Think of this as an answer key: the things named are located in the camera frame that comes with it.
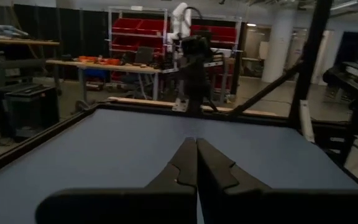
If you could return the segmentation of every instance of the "black curtain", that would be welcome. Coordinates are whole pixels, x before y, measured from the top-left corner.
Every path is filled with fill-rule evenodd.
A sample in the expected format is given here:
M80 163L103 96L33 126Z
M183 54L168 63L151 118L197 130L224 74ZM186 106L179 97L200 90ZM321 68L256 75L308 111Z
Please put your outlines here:
M9 13L14 14L12 16L17 18L17 21L15 19L14 21L18 23L15 24L18 29L23 30L35 39L39 38L34 6L15 4L13 11L9 8ZM5 52L4 55L9 60L34 58L30 48L26 45L2 45L0 49ZM41 57L41 51L38 46L33 46L32 50L37 57Z
M82 11L83 55L109 56L108 12Z
M343 33L341 45L336 56L335 65L342 62L355 62L358 56L358 33Z

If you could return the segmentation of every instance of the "ceiling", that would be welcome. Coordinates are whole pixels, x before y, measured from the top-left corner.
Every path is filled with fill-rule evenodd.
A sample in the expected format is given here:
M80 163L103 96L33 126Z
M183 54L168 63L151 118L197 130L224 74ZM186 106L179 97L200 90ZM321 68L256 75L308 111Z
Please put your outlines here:
M313 9L316 0L246 0L250 5L260 4L265 6L288 6L297 7L298 9ZM346 6L350 2L358 4L358 0L334 0L333 8Z

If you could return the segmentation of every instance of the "desk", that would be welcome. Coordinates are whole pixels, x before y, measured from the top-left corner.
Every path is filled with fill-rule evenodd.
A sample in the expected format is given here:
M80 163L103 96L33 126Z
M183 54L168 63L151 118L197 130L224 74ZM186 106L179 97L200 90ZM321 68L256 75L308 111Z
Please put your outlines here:
M83 70L87 68L91 69L100 69L100 70L109 70L109 71L118 71L118 72L133 72L133 73L142 73L142 74L154 74L153 82L153 100L158 99L158 74L161 72L159 69L154 69L151 67L140 68L139 66L133 65L98 65L93 63L83 63L83 62L64 62L61 60L47 60L47 63L54 65L68 65L76 66L78 68L78 79L83 90L83 99L85 102L88 101L86 95L86 80L83 75Z
M260 62L260 59L257 59L257 58L247 58L247 57L243 57L241 58L244 63L242 64L242 73L245 75L245 76L255 76L257 77L256 74L254 74L254 72L263 72L263 70L261 71L257 71L255 69L255 63L259 63ZM246 68L251 72L251 74L247 74L246 75Z
M144 187L187 137L205 138L272 188L358 189L294 129L157 114L160 109L146 107L141 112L138 106L98 105L2 155L9 165L0 164L0 224L33 224L36 206L58 190ZM200 209L198 218L202 223Z
M47 40L29 40L29 39L0 39L0 44L58 46L59 42L47 41Z

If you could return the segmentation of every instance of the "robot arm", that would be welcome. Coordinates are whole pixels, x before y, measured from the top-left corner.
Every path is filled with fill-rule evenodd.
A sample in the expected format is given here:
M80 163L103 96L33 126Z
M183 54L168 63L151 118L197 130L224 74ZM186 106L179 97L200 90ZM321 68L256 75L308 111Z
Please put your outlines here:
M174 40L190 36L191 26L191 10L186 10L188 5L186 3L180 3L178 7L172 12L171 25L172 32L167 34L167 43L172 44Z

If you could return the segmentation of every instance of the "gray floor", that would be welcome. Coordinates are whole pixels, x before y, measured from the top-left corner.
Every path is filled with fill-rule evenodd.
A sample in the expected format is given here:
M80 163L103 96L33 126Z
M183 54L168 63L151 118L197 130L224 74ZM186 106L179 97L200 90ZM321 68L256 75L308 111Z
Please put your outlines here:
M52 82L47 79L39 79L36 82L49 84ZM226 104L226 107L234 107L245 102L247 99L255 95L259 90L264 88L267 83L261 82L256 78L241 78L239 81L239 90L234 103ZM251 109L273 112L279 116L288 116L291 99L295 83L286 82L282 86L267 95L263 100L256 103ZM63 95L60 97L60 116L62 119L70 117L70 113L74 109L74 102L80 99L80 86L77 82L65 81L62 83ZM324 102L325 86L312 85L309 93L309 104L311 117L326 121L344 121L350 116L350 111L346 105ZM90 91L88 96L90 99L104 100L114 93L106 91ZM9 147L0 147L0 153L10 150L15 144ZM353 150L346 167L358 176L358 150Z

